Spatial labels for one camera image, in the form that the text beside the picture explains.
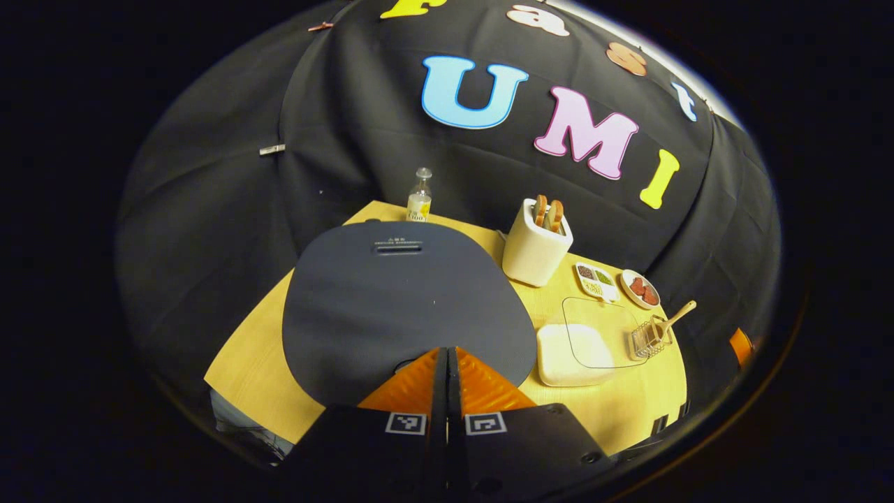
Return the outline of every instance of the glass bottle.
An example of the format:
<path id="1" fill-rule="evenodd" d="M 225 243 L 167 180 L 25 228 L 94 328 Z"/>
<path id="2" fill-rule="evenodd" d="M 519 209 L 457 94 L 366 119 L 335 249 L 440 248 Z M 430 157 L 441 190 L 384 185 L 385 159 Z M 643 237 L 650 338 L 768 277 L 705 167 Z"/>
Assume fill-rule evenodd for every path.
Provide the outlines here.
<path id="1" fill-rule="evenodd" d="M 416 170 L 416 185 L 409 192 L 407 199 L 407 220 L 409 222 L 426 222 L 428 210 L 432 206 L 432 189 L 428 186 L 428 179 L 432 177 L 432 170 L 420 167 Z"/>

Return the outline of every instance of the bread slice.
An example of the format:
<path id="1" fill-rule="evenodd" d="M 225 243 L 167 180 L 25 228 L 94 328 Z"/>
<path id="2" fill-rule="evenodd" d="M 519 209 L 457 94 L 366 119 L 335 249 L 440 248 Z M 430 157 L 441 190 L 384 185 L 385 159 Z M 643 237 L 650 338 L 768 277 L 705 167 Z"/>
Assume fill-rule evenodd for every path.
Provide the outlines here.
<path id="1" fill-rule="evenodd" d="M 546 196 L 537 194 L 537 201 L 534 203 L 534 225 L 538 227 L 544 226 L 544 217 L 546 216 Z"/>
<path id="2" fill-rule="evenodd" d="M 560 200 L 552 200 L 550 203 L 550 210 L 546 213 L 546 218 L 544 219 L 544 229 L 549 229 L 554 233 L 559 232 L 559 227 L 561 227 L 561 216 L 564 214 L 565 209 L 561 205 Z"/>

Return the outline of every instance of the bottle label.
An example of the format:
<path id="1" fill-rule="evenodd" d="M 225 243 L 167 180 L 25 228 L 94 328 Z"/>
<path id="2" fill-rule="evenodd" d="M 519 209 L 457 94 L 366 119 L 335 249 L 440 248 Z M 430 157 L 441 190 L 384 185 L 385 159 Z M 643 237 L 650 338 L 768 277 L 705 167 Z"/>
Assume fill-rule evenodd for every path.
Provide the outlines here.
<path id="1" fill-rule="evenodd" d="M 407 220 L 410 222 L 426 222 L 428 220 L 428 210 L 432 207 L 432 202 L 416 200 L 409 198 L 407 201 Z"/>

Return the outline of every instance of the small white plate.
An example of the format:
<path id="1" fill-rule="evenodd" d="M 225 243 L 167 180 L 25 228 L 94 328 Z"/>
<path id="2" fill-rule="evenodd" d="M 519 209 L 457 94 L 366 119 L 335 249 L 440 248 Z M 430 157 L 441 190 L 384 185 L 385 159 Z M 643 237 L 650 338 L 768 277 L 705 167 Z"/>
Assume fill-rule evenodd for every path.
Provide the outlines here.
<path id="1" fill-rule="evenodd" d="M 581 268 L 588 270 L 589 276 L 591 277 L 581 274 Z M 615 284 L 615 281 L 611 279 L 611 274 L 598 267 L 585 264 L 584 262 L 574 264 L 574 272 L 578 273 L 580 287 L 583 288 L 584 292 L 587 294 L 610 303 L 615 303 L 620 300 L 618 286 Z"/>
<path id="2" fill-rule="evenodd" d="M 640 297 L 639 295 L 634 294 L 633 290 L 630 289 L 630 286 L 633 285 L 633 282 L 638 277 L 643 279 L 643 285 L 650 286 L 655 291 L 655 297 L 658 298 L 658 303 L 656 305 L 652 305 L 652 304 L 644 301 L 643 297 Z M 621 285 L 621 288 L 623 288 L 624 293 L 627 294 L 627 297 L 630 297 L 630 300 L 632 300 L 639 307 L 641 307 L 643 309 L 650 310 L 650 309 L 655 309 L 656 307 L 662 305 L 662 297 L 658 294 L 658 290 L 655 289 L 655 286 L 652 283 L 650 283 L 648 279 L 645 279 L 645 277 L 643 275 L 639 274 L 638 272 L 630 270 L 630 269 L 624 269 L 621 271 L 620 275 L 618 276 L 618 280 L 620 281 L 620 285 Z"/>

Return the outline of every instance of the dark gray mat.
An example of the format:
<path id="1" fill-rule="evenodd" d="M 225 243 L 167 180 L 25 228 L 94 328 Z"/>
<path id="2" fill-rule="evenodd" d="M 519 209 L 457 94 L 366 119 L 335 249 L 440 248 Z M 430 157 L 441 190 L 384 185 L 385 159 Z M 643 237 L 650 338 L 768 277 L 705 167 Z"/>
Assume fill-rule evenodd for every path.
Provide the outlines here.
<path id="1" fill-rule="evenodd" d="M 355 405 L 401 362 L 460 346 L 516 386 L 536 361 L 531 319 L 487 252 L 445 226 L 366 222 L 317 237 L 286 296 L 283 349 L 323 405 Z"/>

